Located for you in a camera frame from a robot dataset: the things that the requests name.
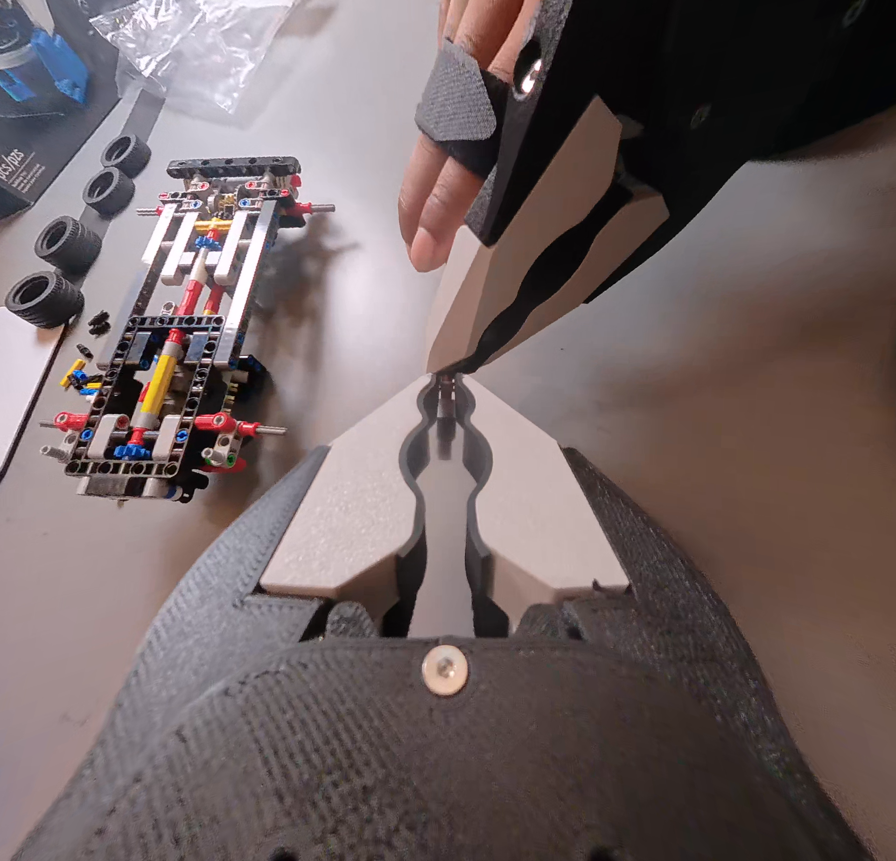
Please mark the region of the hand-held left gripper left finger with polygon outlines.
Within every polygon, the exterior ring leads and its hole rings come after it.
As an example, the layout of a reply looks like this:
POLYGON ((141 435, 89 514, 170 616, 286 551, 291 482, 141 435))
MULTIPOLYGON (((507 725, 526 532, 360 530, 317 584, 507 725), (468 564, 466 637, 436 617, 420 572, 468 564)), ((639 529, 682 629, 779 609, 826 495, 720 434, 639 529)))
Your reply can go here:
POLYGON ((335 439, 260 580, 269 594, 360 604, 407 636, 427 567, 429 378, 335 439))

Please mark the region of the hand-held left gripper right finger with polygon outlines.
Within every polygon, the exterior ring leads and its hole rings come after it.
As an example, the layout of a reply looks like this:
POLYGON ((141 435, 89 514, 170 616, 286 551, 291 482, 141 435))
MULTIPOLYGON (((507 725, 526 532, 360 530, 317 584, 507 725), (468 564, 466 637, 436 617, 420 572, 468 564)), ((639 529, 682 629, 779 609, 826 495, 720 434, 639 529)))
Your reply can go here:
POLYGON ((474 480, 465 566, 479 638, 536 605, 630 584, 557 441, 469 376, 458 378, 462 461, 474 480))

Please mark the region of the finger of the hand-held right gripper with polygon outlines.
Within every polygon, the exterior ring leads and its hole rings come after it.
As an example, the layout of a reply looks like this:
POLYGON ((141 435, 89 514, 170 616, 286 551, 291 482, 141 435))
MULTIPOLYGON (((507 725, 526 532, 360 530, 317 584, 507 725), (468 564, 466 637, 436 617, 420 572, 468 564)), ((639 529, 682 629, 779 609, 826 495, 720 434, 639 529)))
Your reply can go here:
POLYGON ((667 218, 659 192, 623 177, 552 239, 521 224, 480 248, 448 307, 448 371, 474 373, 565 317, 667 218))
POLYGON ((608 190, 622 126, 600 98, 582 113, 499 240, 483 245, 462 226, 427 324, 427 371, 469 357, 485 329, 516 298, 539 255, 577 226, 608 190))

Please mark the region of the lego car chassis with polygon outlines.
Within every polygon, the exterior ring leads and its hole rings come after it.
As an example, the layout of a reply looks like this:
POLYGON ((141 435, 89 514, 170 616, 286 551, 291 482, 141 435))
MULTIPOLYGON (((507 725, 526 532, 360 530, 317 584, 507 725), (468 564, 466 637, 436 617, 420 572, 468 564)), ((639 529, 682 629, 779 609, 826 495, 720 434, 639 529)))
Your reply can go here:
POLYGON ((40 450, 80 497, 185 504, 210 475, 241 472, 247 442, 287 432, 250 417, 267 370, 245 341, 278 234, 335 206, 301 200, 292 155, 178 159, 167 175, 178 186, 137 210, 155 226, 136 289, 71 387, 102 388, 57 413, 62 439, 40 450))

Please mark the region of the black lego tire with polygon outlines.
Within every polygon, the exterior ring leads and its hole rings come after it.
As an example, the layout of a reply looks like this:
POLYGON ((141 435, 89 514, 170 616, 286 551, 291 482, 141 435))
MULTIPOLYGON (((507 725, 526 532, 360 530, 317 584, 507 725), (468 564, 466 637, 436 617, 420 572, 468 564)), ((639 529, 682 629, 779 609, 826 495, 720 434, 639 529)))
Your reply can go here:
POLYGON ((101 236, 80 219, 67 215, 52 219, 41 230, 33 246, 41 260, 71 279, 86 274, 101 249, 101 236))
POLYGON ((102 168, 113 168, 130 179, 143 172, 151 160, 151 149, 136 133, 123 133, 110 141, 102 151, 102 168))
POLYGON ((134 194, 133 179, 121 169, 107 166, 85 184, 83 201, 98 217, 110 220, 128 207, 134 194))
POLYGON ((80 315, 84 295, 60 273, 37 272, 10 288, 5 305, 13 315, 33 326, 53 329, 80 315))

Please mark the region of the black lego set box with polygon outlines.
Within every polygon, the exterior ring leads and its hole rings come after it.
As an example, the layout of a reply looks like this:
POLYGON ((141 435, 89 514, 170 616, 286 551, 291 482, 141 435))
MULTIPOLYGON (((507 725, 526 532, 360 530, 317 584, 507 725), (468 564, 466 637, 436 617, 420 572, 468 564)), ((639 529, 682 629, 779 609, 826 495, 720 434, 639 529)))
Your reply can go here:
POLYGON ((118 103, 91 18, 133 0, 1 0, 1 218, 31 207, 118 103))

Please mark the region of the person's right hand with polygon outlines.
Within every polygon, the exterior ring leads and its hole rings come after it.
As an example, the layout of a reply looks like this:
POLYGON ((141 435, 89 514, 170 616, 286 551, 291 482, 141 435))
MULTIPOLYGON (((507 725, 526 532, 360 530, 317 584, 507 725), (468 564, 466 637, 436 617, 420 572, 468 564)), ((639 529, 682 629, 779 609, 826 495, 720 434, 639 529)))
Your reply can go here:
MULTIPOLYGON (((539 1, 442 0, 438 37, 509 82, 539 1)), ((420 135, 398 199, 399 230, 415 270, 429 273, 447 261, 483 182, 420 135)))

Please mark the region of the white instruction booklet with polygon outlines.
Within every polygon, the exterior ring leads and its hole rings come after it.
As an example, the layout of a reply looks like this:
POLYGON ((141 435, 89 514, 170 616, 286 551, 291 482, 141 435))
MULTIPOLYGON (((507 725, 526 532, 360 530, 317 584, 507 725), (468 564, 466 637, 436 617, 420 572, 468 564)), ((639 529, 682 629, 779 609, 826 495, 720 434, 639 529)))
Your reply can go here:
POLYGON ((15 454, 67 324, 40 329, 2 307, 1 475, 15 454))

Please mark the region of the clear plastic bag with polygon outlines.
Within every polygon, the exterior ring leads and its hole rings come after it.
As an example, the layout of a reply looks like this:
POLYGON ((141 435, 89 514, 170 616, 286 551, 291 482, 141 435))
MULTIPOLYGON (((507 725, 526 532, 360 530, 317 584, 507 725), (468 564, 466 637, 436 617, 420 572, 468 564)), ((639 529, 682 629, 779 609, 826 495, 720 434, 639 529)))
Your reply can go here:
POLYGON ((125 76, 185 115, 236 113, 280 28, 303 0, 135 0, 90 24, 125 76))

